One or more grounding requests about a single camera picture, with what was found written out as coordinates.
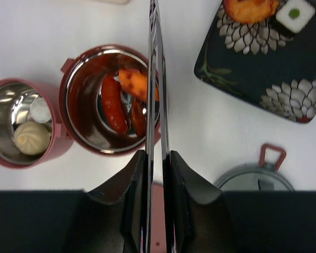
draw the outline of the sushi roll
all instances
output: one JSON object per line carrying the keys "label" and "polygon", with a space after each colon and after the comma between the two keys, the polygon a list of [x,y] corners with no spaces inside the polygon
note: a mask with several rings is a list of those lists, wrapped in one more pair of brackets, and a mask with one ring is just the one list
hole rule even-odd
{"label": "sushi roll", "polygon": [[279,32],[289,37],[298,34],[314,14],[315,8],[305,0],[288,0],[275,17],[280,27],[287,29]]}

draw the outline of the container lid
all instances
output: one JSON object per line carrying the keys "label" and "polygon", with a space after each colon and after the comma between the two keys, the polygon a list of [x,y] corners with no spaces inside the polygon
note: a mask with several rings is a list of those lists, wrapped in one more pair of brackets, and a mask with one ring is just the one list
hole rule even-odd
{"label": "container lid", "polygon": [[36,98],[30,107],[30,113],[33,120],[43,124],[51,120],[52,114],[44,98]]}
{"label": "container lid", "polygon": [[[281,152],[281,156],[275,165],[264,162],[267,148]],[[223,191],[294,190],[290,182],[277,173],[286,155],[283,149],[265,144],[261,148],[259,164],[246,164],[235,167],[221,176],[214,184]]]}

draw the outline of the square plate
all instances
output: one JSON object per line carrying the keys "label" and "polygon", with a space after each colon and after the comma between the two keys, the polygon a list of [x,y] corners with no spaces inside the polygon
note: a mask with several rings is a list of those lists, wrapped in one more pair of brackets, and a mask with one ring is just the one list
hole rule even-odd
{"label": "square plate", "polygon": [[[280,7],[285,3],[280,0]],[[241,24],[221,4],[195,75],[259,108],[295,122],[310,122],[316,115],[316,0],[308,3],[315,15],[292,38],[272,27],[274,16]]]}

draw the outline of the dumpling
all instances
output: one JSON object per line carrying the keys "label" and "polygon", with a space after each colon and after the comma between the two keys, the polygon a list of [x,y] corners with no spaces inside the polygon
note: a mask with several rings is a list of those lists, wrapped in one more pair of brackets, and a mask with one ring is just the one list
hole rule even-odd
{"label": "dumpling", "polygon": [[14,143],[21,153],[36,155],[47,150],[51,135],[47,128],[36,122],[21,124],[14,132]]}

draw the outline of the sausage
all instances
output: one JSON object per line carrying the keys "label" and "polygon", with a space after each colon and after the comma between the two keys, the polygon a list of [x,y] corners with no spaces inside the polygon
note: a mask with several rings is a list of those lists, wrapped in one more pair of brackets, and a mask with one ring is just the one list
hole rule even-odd
{"label": "sausage", "polygon": [[120,84],[112,75],[105,77],[102,83],[102,106],[109,126],[117,133],[125,134],[129,129],[122,109]]}
{"label": "sausage", "polygon": [[138,138],[143,138],[146,133],[146,120],[142,105],[134,99],[131,106],[131,122]]}

